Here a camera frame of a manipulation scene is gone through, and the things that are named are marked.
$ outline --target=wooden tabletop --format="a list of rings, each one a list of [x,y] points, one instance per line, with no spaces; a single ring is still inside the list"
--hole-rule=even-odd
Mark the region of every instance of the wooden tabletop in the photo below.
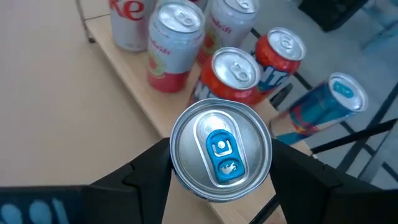
[[[131,53],[120,49],[113,42],[109,16],[91,19],[86,23],[117,74],[155,129],[162,137],[169,137],[175,120],[187,106],[188,98],[200,74],[199,66],[194,65],[184,90],[176,94],[161,93],[154,90],[147,81],[146,66],[148,61],[146,52]],[[255,110],[265,122],[278,114],[267,100],[257,106]],[[299,142],[293,147],[310,154],[310,150],[304,142]],[[249,223],[274,194],[275,190],[271,178],[268,177],[256,190],[241,199],[228,203],[209,204],[223,223],[243,224]],[[280,207],[266,223],[285,223]]]

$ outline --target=silver can top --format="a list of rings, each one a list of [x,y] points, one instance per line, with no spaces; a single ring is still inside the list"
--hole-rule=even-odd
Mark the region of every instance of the silver can top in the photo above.
[[[170,137],[182,184],[214,202],[236,200],[259,186],[271,166],[271,147],[267,127],[254,110],[221,99],[186,109]]]
[[[268,42],[281,57],[287,60],[302,60],[307,51],[299,36],[281,27],[268,32]]]
[[[258,0],[224,0],[224,2],[238,12],[246,14],[252,14],[259,10]]]
[[[157,16],[164,26],[181,33],[196,32],[205,21],[201,9],[189,1],[164,1],[158,7]]]
[[[261,78],[255,59],[241,49],[224,47],[215,52],[211,62],[217,78],[236,90],[256,86]]]
[[[336,72],[329,77],[331,94],[344,107],[361,112],[368,108],[368,96],[363,87],[351,76]]]

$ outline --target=blue object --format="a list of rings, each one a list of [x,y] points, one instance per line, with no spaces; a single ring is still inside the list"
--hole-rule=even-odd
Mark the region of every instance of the blue object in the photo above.
[[[225,130],[215,130],[206,140],[207,153],[220,183],[242,176],[245,172],[235,137]]]

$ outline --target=blue can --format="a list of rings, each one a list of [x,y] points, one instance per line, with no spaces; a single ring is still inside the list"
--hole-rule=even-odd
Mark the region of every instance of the blue can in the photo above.
[[[366,110],[368,96],[344,73],[333,73],[270,122],[272,135],[294,144]]]

